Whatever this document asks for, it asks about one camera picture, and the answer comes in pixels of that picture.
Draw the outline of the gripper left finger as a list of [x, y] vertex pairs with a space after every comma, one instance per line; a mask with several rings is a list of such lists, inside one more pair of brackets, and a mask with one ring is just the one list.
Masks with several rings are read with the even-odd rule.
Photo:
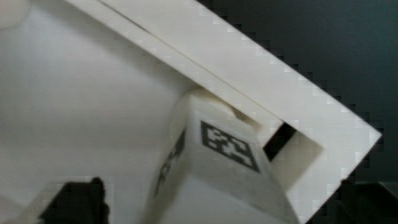
[[42, 224], [110, 224], [108, 216], [101, 179], [67, 182], [39, 215]]

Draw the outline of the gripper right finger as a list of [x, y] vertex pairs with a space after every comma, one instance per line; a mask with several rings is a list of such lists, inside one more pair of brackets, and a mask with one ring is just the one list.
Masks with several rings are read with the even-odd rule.
[[398, 182], [343, 181], [332, 224], [398, 224]]

